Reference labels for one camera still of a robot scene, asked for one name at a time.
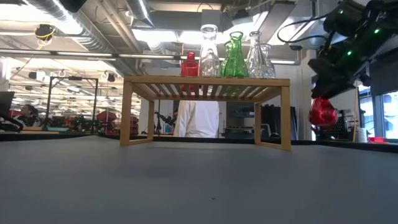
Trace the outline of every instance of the window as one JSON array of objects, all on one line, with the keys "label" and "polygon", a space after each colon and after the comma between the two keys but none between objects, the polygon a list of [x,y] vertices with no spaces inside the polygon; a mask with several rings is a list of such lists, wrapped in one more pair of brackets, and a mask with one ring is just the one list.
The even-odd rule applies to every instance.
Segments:
[{"label": "window", "polygon": [[384,137],[398,139],[398,91],[384,94],[382,100]]},{"label": "window", "polygon": [[370,133],[369,137],[374,137],[373,102],[370,91],[370,87],[359,86],[359,108],[363,112],[362,123]]}]

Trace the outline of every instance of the green glass bottle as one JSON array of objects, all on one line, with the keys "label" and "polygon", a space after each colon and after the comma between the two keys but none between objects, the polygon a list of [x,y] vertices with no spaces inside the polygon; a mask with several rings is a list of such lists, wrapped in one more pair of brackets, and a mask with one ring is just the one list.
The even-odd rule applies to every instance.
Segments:
[{"label": "green glass bottle", "polygon": [[221,69],[220,69],[220,76],[225,77],[225,67],[226,67],[226,62],[228,61],[229,54],[231,53],[231,47],[232,43],[231,41],[228,41],[227,43],[224,44],[224,47],[226,48],[226,54],[225,54],[225,59],[223,63],[221,63]]},{"label": "green glass bottle", "polygon": [[242,54],[242,32],[232,32],[231,37],[231,52],[229,53],[226,62],[224,77],[248,77],[248,69],[243,60]]}]

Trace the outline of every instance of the red bottle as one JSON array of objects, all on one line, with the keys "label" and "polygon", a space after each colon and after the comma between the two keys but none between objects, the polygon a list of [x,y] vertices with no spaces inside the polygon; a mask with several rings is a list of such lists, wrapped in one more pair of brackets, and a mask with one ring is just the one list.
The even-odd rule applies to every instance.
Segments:
[{"label": "red bottle", "polygon": [[[197,77],[198,76],[198,64],[195,61],[195,53],[188,52],[187,60],[181,65],[181,76],[182,77]],[[190,85],[191,92],[193,92],[193,85]]]}]

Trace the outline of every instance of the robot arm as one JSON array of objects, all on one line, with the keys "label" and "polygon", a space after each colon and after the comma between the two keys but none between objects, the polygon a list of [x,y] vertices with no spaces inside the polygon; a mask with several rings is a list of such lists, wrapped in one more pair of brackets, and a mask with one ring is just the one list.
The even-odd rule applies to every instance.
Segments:
[{"label": "robot arm", "polygon": [[[340,2],[327,15],[323,28],[330,36],[317,59],[308,65],[318,75],[312,98],[332,98],[355,88],[355,80],[370,85],[360,71],[379,53],[379,49],[398,33],[398,1],[372,0],[366,6],[353,0]],[[330,45],[335,33],[347,36]]]}]

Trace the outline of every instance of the white shirt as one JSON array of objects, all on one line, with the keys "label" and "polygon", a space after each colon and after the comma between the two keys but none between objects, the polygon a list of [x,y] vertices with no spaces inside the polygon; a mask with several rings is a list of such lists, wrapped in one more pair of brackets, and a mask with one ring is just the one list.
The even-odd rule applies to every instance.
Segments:
[{"label": "white shirt", "polygon": [[180,101],[174,136],[215,138],[219,125],[219,113],[217,101]]}]

